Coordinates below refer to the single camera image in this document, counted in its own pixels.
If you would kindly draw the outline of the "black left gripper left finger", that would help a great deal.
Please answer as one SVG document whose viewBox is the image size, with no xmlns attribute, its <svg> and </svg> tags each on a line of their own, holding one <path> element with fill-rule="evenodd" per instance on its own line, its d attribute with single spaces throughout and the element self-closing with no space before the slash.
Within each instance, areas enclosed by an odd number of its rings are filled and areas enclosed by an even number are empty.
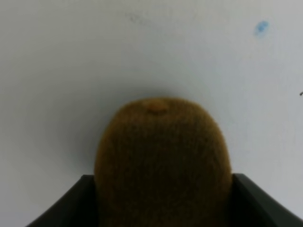
<svg viewBox="0 0 303 227">
<path fill-rule="evenodd" d="M 83 175 L 29 227 L 97 227 L 98 209 L 93 175 Z"/>
</svg>

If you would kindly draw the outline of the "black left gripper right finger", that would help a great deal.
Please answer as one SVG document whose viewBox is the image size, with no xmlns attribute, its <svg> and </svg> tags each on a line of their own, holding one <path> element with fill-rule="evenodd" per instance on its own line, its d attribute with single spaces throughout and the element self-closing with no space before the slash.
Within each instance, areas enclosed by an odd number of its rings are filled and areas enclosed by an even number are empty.
<svg viewBox="0 0 303 227">
<path fill-rule="evenodd" d="M 233 174 L 231 227 L 302 227 L 303 220 L 244 174 Z"/>
</svg>

